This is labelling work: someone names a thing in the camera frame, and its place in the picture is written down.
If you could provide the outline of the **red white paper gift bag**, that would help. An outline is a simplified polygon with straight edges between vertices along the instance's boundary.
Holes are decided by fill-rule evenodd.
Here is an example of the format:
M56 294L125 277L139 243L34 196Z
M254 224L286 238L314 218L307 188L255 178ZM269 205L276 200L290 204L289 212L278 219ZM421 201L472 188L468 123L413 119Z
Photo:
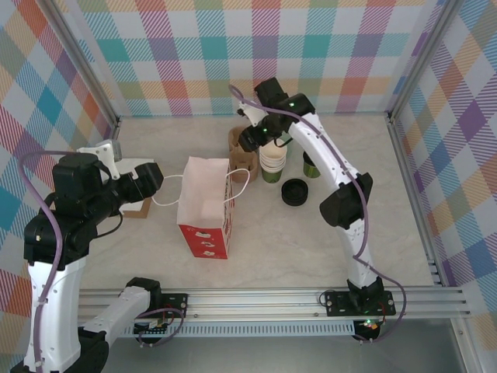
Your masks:
M228 159L190 157L179 175L176 224L196 258L226 260L235 199L251 181L248 169L232 169Z

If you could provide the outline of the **white paper napkin stack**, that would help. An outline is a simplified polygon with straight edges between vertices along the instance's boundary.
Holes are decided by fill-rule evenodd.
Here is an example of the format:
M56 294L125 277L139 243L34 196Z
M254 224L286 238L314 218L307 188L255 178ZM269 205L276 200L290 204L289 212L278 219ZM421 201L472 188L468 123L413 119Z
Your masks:
M137 177L137 172L135 169L143 164L155 162L154 159L136 159L136 158L127 158L121 159L116 163L117 170L120 174L132 173L134 177Z

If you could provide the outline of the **stack of paper cups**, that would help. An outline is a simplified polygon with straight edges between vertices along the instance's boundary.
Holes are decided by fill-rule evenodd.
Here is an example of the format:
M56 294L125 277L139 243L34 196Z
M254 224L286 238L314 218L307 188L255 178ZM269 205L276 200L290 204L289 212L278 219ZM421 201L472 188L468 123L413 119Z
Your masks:
M271 162L279 162L287 157L287 146L278 147L274 143L269 143L259 149L259 157Z

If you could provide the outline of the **left electronics board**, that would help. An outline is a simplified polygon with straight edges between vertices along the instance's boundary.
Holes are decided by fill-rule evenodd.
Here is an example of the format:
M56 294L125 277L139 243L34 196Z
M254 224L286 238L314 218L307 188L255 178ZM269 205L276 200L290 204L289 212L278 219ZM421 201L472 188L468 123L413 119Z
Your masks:
M169 322L158 320L135 320L133 323L133 334L143 337L165 337L169 334Z

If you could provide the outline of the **left aluminium side rail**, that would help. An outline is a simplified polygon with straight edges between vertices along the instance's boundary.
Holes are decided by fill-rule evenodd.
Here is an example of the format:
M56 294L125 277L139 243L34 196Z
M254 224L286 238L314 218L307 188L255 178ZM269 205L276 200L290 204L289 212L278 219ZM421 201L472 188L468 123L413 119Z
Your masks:
M111 134L110 134L110 137L107 139L107 140L116 140L117 139L117 133L119 132L119 125L117 125L117 127L114 127L114 129L111 130ZM84 148L86 147L94 147L95 145L87 145L85 146ZM100 179L101 179L101 182L100 184L102 184L102 190L100 190L101 192L103 191L103 193L106 193L105 190L106 188L109 189L113 183L113 181L116 181L116 180L113 180L112 178L110 178L110 174L109 174L109 170L98 160L97 156L96 155L93 155L93 154L87 154L87 153L81 153L83 155L91 155L92 158L96 158L96 159L93 159L93 160L96 160L96 163L94 164L94 166L97 168L97 171L99 171L99 175L100 175ZM98 220L96 223L95 223L95 226L93 228L96 228L96 226L102 222L103 220L105 220L106 218L108 217L115 217L115 216L119 216L120 217L120 221L118 223L118 225L109 230L108 232L105 232L105 233L102 233L102 234L97 234L96 230L95 230L95 235L94 237L90 237L90 241L87 242L88 244L92 241L92 239L98 239L98 238L102 238L104 236L107 236L107 235L110 235L112 233L114 233L121 225L122 225L122 222L123 222L123 215L122 213L120 212L119 208L116 207L116 210L115 211L110 211L109 214L107 214L106 216L103 215L102 219ZM74 263L78 263L78 265L81 267L81 266L84 266L85 265L85 261L86 261L86 257L87 255L89 254L89 245L88 247L85 248L85 252L84 252L84 256L81 255L81 258L78 258L78 260L75 260Z

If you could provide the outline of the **aluminium side rail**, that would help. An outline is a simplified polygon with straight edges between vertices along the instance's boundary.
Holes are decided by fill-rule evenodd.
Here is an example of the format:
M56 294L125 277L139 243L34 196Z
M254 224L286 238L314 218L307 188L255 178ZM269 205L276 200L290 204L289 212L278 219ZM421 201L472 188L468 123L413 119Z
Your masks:
M114 127L114 129L111 130L111 134L110 134L110 137L107 139L107 140L116 140L117 139L117 133L119 132L119 125L117 125L117 127ZM85 146L84 148L86 147L94 147L95 145L87 145ZM102 190L100 190L101 192L103 191L103 193L106 193L105 190L106 188L109 189L113 183L113 181L116 181L116 180L113 180L112 178L110 178L110 174L109 174L109 170L98 160L97 156L96 155L93 155L93 154L87 154L87 153L81 153L83 155L91 155L92 158L96 158L96 159L93 159L93 160L96 160L96 163L94 164L94 166L97 168L97 171L99 171L99 175L100 175L100 179L101 179L101 182L100 184L102 184ZM120 217L120 221L118 223L118 225L109 230L108 232L105 232L105 233L102 233L102 234L97 234L96 230L95 230L95 235L94 237L90 237L90 241L87 242L88 244L92 241L92 239L98 239L98 238L102 238L104 236L107 236L107 235L110 235L112 233L114 233L121 225L122 225L122 222L123 222L123 215L122 213L120 212L119 208L116 207L116 210L115 211L110 211L109 214L107 214L106 216L103 215L102 219L98 220L96 223L95 223L95 226L93 228L96 228L96 226L102 222L103 220L105 220L106 218L108 217L115 217L115 216L119 216ZM85 265L85 261L86 261L86 257L87 255L89 254L89 245L88 247L85 248L85 252L84 252L84 256L81 255L81 258L78 258L78 260L75 260L74 263L78 263L78 265L81 267L81 266L84 266Z
M423 214L421 199L417 191L415 179L410 172L407 154L401 143L401 138L398 134L396 126L388 115L385 117L385 122L391 138L394 153L397 158L401 176L405 184L405 189L411 205L415 223L419 231L422 247L426 253L426 260L430 273L432 274L433 283L435 286L445 287L447 285L446 276L443 268L439 266L440 263L438 253L435 250L433 237L429 230L426 217Z

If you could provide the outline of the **right aluminium side rail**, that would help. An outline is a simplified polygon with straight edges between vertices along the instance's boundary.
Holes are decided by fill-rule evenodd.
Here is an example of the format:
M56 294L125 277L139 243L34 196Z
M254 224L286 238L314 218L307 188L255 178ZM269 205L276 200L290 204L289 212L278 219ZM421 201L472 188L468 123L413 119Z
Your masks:
M446 276L443 268L439 266L440 263L438 253L435 250L433 237L429 230L426 217L423 214L421 199L417 191L415 179L410 172L407 154L401 143L401 138L398 134L396 126L388 115L385 117L385 122L391 138L394 153L397 158L401 176L405 184L405 189L411 205L415 223L419 231L422 247L426 253L426 260L430 273L432 274L433 283L435 286L445 287L447 285Z

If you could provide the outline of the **left aluminium frame post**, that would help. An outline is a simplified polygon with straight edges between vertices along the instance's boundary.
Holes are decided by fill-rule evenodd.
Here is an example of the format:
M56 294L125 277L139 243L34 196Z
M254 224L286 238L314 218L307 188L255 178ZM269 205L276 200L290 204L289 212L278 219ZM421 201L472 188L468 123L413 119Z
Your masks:
M101 86L96 74L86 58L77 38L74 36L69 25L65 21L62 11L58 8L55 0L38 0L38 3L49 19L50 24L55 28L57 35L68 51L69 57L72 59L75 67L81 73L83 80L88 84L89 90L94 95L96 102L104 112L104 116L113 125L113 128L119 127L119 116Z

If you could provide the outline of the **aluminium frame post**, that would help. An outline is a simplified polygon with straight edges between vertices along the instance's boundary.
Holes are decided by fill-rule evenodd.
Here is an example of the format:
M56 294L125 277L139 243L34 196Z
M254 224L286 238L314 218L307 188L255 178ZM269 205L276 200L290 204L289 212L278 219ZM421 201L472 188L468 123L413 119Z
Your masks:
M119 116L101 86L96 74L86 58L77 38L74 36L69 25L65 21L62 11L58 8L55 0L38 0L38 3L49 19L50 24L55 28L57 35L68 51L69 57L72 59L75 67L81 73L83 80L88 84L89 90L94 95L96 102L104 112L104 116L113 125L113 128L119 127Z
M405 74L399 79L394 90L391 102L386 111L389 122L395 124L401 111L407 105L415 87L419 83L422 73L433 59L443 36L459 12L464 0L444 0L432 11L432 15L413 49L413 55L406 65Z

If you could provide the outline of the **right aluminium frame post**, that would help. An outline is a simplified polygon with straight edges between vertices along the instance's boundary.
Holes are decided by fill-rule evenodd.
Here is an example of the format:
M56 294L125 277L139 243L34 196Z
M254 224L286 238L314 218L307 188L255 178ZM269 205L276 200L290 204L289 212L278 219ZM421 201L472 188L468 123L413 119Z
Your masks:
M464 0L444 0L432 11L432 15L413 49L413 55L406 65L405 74L399 79L394 90L391 102L386 111L389 122L395 124L401 111L407 105L415 87L419 83L422 73L433 59L443 36L459 12Z

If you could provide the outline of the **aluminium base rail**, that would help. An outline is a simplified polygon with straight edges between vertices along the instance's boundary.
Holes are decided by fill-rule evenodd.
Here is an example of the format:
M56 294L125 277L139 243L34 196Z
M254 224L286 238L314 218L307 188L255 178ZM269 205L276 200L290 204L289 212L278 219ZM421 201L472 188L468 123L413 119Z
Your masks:
M307 321L326 319L324 288L165 289L185 293L186 320ZM407 287L405 319L463 319L471 307L460 288Z

